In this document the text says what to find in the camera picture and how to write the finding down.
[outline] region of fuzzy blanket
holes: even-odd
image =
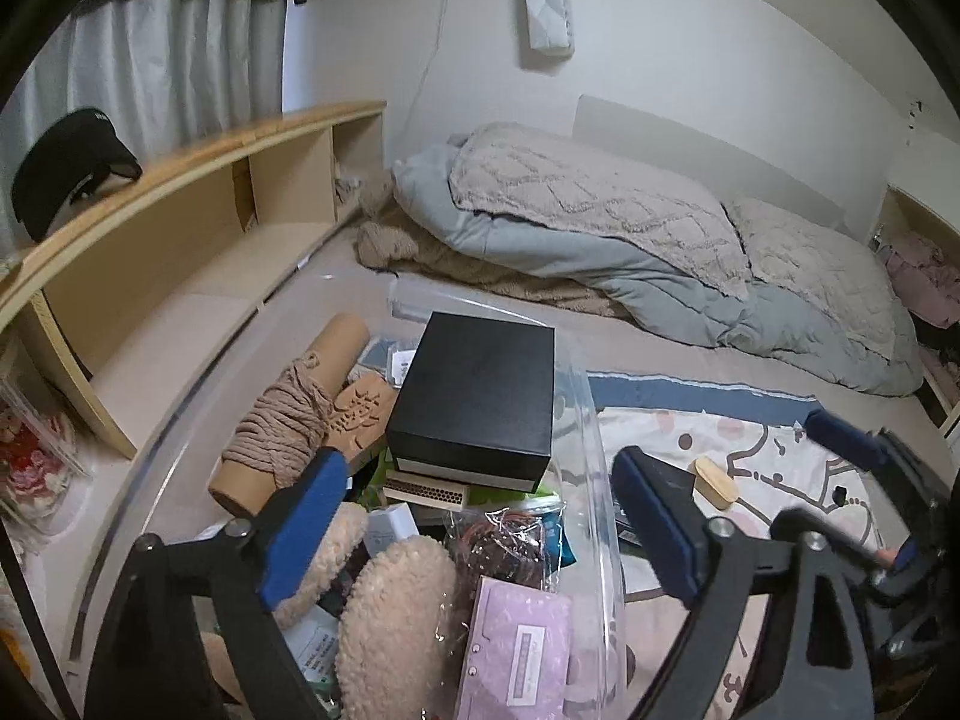
[[[364,211],[371,218],[360,225],[356,255],[367,268],[421,272],[506,298],[545,303],[599,317],[630,319],[630,314],[619,303],[570,279],[536,278],[459,254],[411,221],[395,201],[390,200],[378,208],[365,206]]]

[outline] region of clear storage box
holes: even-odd
[[[342,311],[363,317],[374,338],[363,363],[386,368],[390,350],[414,346],[435,310],[530,320],[426,279],[371,271],[338,275],[325,272],[319,262],[308,263],[272,296],[134,471],[80,609],[74,656],[80,658],[82,678],[133,540],[153,532],[167,542],[189,541],[227,520],[206,490],[220,453],[253,399],[304,352],[325,322]],[[552,466],[565,501],[565,533],[576,557],[574,565],[560,570],[558,587],[572,599],[574,658],[565,716],[620,718],[626,665],[618,629],[623,593],[613,503],[587,375],[571,362],[569,339],[559,330],[556,338]]]

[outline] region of black cap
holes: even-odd
[[[34,143],[13,177],[13,213],[40,242],[67,202],[93,194],[113,173],[136,181],[143,170],[97,108],[80,108]]]

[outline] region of rope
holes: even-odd
[[[304,472],[323,441],[333,404],[310,377],[320,363],[315,352],[283,370],[253,403],[224,450],[224,460],[274,476],[288,488]]]

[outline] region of light blue comforter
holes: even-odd
[[[846,338],[832,319],[783,288],[752,281],[746,300],[729,298],[628,242],[461,211],[448,184],[457,151],[431,146],[394,167],[397,202],[453,250],[531,276],[569,278],[600,290],[644,330],[681,343],[732,346],[873,394],[910,394],[923,380],[913,323],[899,303],[888,362]]]

